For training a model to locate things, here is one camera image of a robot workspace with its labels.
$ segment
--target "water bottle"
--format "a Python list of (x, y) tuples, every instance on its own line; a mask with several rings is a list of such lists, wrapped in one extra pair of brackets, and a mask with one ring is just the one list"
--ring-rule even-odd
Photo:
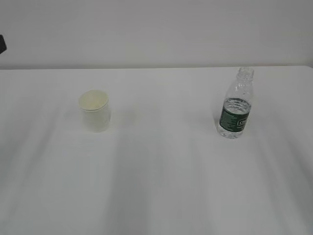
[(226, 93), (218, 133), (229, 139), (236, 139), (244, 131), (253, 97), (254, 70), (250, 67), (239, 69), (237, 80)]

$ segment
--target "table surface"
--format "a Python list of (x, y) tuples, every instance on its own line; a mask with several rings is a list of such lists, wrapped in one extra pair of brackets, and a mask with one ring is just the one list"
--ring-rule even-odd
[[(313, 69), (255, 67), (228, 140), (237, 71), (0, 70), (0, 234), (313, 234)], [(81, 123), (92, 88), (110, 97), (103, 133)]]

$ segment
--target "green label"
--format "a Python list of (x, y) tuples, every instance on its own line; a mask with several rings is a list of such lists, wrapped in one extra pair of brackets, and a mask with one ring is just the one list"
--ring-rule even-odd
[(245, 128), (248, 116), (249, 113), (233, 114), (227, 111), (225, 107), (223, 107), (222, 115), (220, 118), (220, 125), (222, 128), (230, 132), (241, 132)]

